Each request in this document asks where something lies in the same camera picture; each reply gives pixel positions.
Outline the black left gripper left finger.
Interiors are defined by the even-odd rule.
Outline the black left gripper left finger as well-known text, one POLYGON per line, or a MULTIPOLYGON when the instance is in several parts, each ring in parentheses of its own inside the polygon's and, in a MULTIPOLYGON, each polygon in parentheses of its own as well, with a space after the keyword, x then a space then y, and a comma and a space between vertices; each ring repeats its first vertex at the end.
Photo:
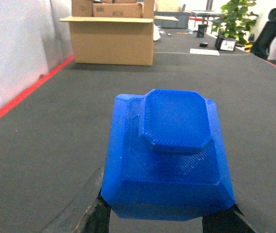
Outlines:
POLYGON ((101 196, 104 168, 98 168, 43 233, 108 233, 111 208, 101 196))

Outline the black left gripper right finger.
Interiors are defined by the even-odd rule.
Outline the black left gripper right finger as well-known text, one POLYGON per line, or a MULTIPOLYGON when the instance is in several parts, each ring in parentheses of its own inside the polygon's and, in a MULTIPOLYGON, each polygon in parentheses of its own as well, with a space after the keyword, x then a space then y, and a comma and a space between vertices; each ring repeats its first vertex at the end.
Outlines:
POLYGON ((238 205, 230 209, 204 216, 202 219, 203 233, 256 233, 249 224, 238 205))

